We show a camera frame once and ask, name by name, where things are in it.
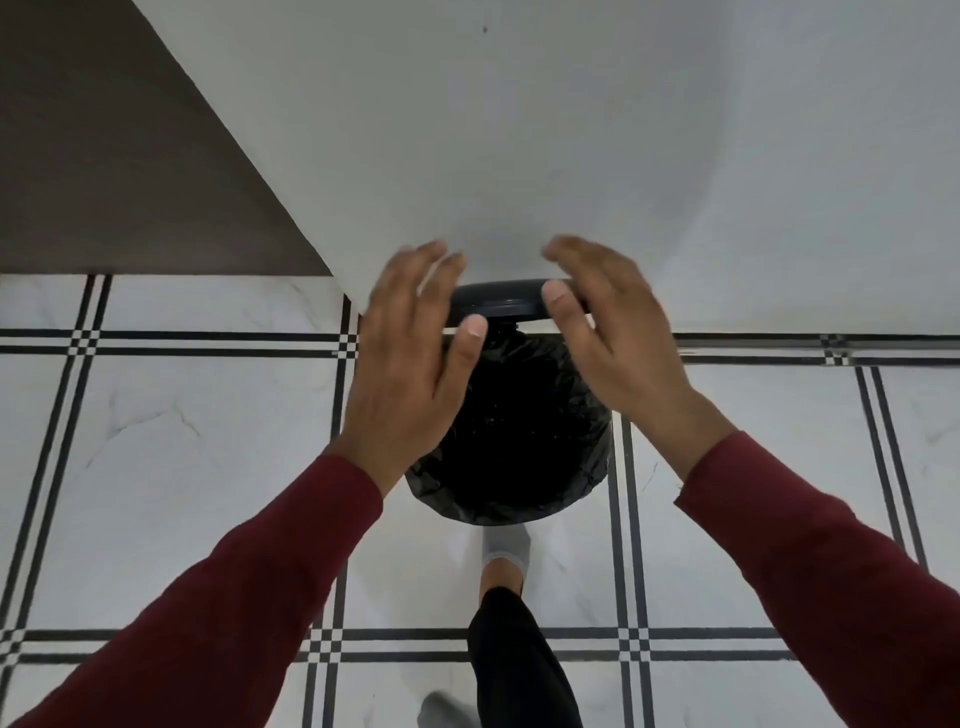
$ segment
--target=black pants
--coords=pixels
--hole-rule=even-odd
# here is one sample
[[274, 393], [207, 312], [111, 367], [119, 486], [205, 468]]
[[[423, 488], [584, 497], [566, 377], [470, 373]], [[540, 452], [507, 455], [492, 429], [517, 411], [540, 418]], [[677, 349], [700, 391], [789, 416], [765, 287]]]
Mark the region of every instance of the black pants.
[[583, 728], [564, 670], [519, 596], [489, 590], [467, 644], [484, 728]]

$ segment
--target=foot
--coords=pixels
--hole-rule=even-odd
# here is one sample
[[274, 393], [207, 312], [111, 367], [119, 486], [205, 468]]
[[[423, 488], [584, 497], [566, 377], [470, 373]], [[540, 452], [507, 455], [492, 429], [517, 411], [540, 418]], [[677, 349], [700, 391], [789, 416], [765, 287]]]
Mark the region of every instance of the foot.
[[530, 534], [522, 523], [486, 526], [480, 563], [480, 600], [495, 587], [506, 587], [520, 596], [530, 565]]
[[445, 692], [431, 692], [420, 705], [418, 728], [479, 728], [475, 712]]

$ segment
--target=trash can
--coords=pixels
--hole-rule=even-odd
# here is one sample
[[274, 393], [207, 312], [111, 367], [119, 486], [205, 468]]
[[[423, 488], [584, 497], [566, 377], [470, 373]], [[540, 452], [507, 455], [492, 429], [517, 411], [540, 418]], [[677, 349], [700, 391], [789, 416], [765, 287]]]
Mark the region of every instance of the trash can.
[[518, 327], [549, 318], [543, 284], [476, 283], [453, 294], [446, 325], [483, 314], [487, 339], [452, 427], [406, 476], [417, 499], [454, 521], [535, 521], [607, 476], [610, 410], [590, 392], [560, 334]]

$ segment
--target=black garbage bag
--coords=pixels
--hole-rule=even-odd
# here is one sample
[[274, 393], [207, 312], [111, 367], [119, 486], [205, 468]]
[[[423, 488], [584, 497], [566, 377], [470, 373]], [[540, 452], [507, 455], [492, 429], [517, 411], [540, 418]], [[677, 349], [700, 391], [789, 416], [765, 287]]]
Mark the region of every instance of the black garbage bag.
[[407, 482], [455, 521], [534, 521], [607, 476], [611, 412], [560, 336], [491, 324], [463, 408], [440, 445], [407, 471]]

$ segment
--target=forearm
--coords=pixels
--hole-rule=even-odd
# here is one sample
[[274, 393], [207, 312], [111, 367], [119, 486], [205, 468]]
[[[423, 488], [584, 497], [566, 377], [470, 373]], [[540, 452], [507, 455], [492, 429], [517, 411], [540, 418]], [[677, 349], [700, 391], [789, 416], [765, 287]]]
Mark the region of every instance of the forearm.
[[262, 726], [381, 510], [362, 471], [318, 458], [16, 725]]
[[851, 726], [953, 725], [960, 596], [744, 433], [677, 504], [724, 548]]

